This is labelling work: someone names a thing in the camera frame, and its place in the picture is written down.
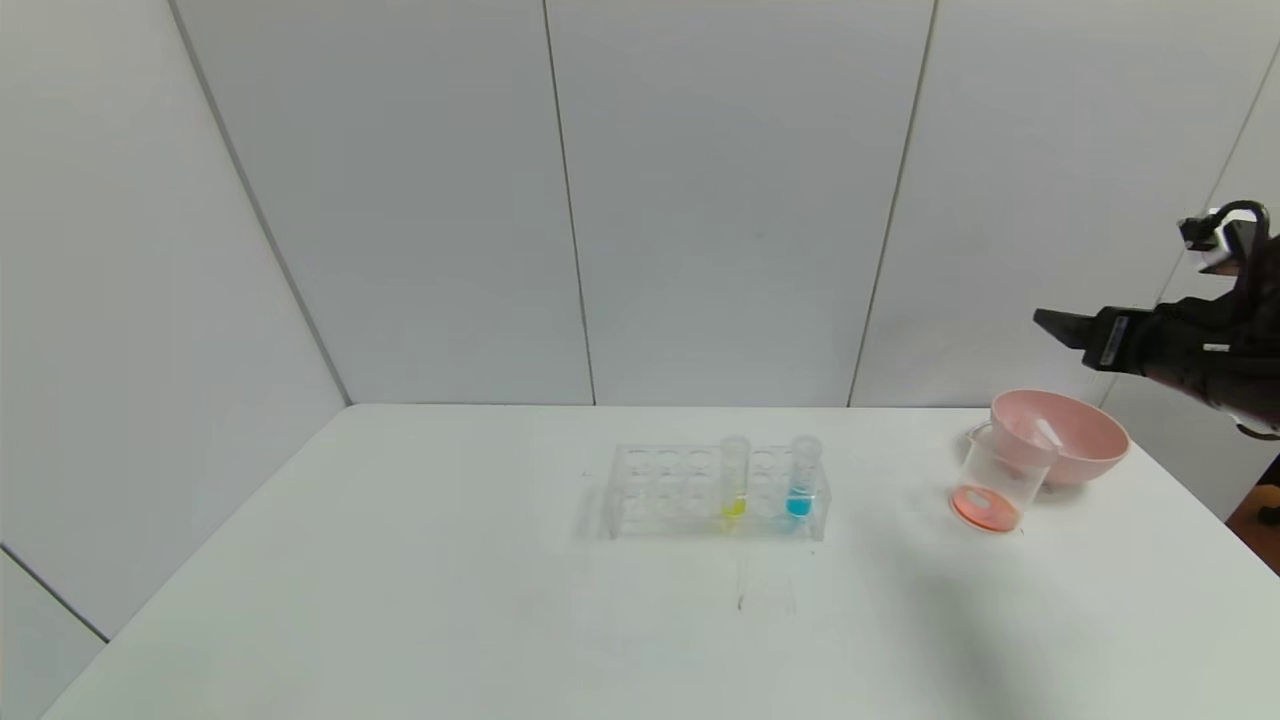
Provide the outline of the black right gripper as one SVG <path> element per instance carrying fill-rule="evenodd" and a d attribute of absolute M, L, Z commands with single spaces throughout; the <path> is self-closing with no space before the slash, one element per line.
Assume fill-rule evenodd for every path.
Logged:
<path fill-rule="evenodd" d="M 1084 351 L 1097 372 L 1139 375 L 1187 396 L 1211 396 L 1219 378 L 1204 346 L 1222 338 L 1213 302 L 1105 307 L 1097 316 L 1038 307 L 1033 322 L 1062 346 Z"/>

